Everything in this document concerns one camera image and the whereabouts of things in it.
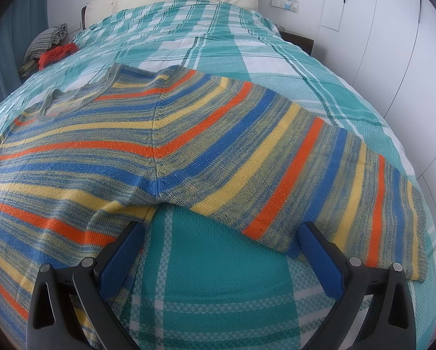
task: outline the teal plaid bedspread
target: teal plaid bedspread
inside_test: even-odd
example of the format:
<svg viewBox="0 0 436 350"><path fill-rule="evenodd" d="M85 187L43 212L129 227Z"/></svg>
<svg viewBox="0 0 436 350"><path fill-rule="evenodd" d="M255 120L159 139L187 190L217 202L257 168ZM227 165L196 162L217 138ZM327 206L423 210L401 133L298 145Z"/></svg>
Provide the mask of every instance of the teal plaid bedspread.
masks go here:
<svg viewBox="0 0 436 350"><path fill-rule="evenodd" d="M257 12L202 0L155 3L114 14L74 42L79 52L34 74L0 104L0 133L53 89L98 81L114 62L149 71L180 64L287 96L362 137L419 188L399 141L375 109L283 41ZM428 275L424 283L409 284L418 349L426 348L436 317L436 233L428 210L427 229ZM333 305L307 264L172 205L154 217L143 256L121 293L128 303L114 300L112 307L145 349L297 349ZM24 332L11 335L23 345Z"/></svg>

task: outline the pillow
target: pillow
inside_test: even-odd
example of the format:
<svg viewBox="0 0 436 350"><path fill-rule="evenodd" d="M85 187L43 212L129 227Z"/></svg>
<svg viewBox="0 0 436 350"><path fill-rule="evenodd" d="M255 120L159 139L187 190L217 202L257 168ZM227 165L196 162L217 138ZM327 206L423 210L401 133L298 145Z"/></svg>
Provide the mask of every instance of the pillow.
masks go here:
<svg viewBox="0 0 436 350"><path fill-rule="evenodd" d="M60 24L42 31L28 46L27 52L23 57L23 64L33 59L38 59L51 46L58 45L67 35L67 24Z"/></svg>

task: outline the striped sweater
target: striped sweater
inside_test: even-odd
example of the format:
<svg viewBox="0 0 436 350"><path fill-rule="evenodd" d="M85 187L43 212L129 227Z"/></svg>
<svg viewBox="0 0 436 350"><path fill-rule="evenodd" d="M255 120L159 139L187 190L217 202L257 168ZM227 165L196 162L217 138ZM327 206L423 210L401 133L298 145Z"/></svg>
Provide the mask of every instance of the striped sweater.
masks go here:
<svg viewBox="0 0 436 350"><path fill-rule="evenodd" d="M283 254L313 221L349 257L424 280L425 211L360 138L262 86L115 64L0 137L0 315L24 327L38 267L96 256L169 202Z"/></svg>

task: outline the curtain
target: curtain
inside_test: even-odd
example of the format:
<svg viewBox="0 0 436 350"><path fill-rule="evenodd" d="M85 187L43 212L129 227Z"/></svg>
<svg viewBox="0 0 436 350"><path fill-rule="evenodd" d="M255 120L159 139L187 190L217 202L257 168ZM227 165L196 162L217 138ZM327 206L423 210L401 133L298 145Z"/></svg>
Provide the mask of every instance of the curtain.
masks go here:
<svg viewBox="0 0 436 350"><path fill-rule="evenodd" d="M0 19L0 102L22 83L17 69L31 41L48 29L46 0L14 0Z"/></svg>

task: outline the nightstand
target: nightstand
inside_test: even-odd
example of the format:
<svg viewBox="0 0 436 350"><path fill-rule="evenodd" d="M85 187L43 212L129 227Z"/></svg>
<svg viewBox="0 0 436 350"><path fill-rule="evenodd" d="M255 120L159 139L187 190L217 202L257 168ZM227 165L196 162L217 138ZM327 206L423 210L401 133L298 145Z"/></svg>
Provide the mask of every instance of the nightstand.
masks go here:
<svg viewBox="0 0 436 350"><path fill-rule="evenodd" d="M312 49L314 47L313 39L308 39L301 35L297 35L295 32L292 31L283 31L281 30L281 28L278 28L278 31L281 38L284 39L286 42L299 46L309 55L312 54Z"/></svg>

